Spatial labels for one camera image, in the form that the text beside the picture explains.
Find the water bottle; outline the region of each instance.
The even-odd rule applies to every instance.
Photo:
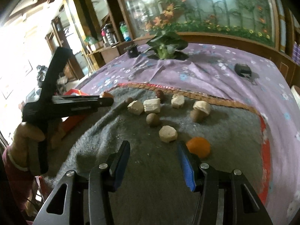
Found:
[[[125,41],[131,41],[127,25],[124,21],[120,22],[120,31],[122,32]]]

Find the floral painting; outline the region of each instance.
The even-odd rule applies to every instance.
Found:
[[[209,32],[273,46],[268,0],[125,0],[135,33]]]

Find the orange ball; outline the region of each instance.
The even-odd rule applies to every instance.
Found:
[[[210,154],[210,143],[205,138],[194,137],[186,143],[186,146],[190,153],[196,154],[200,159]]]

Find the beige glove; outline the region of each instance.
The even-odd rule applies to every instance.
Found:
[[[59,147],[64,134],[61,119],[49,123],[47,133],[48,148],[55,149]],[[38,143],[44,139],[45,135],[38,127],[25,122],[20,123],[14,133],[13,143],[9,151],[14,163],[22,168],[28,168],[28,145],[30,142]]]

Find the pink sleeve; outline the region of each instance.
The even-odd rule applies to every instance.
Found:
[[[25,203],[30,195],[34,176],[30,172],[24,172],[17,169],[8,157],[8,148],[2,155],[4,168],[9,181],[10,189],[18,208],[23,211]]]

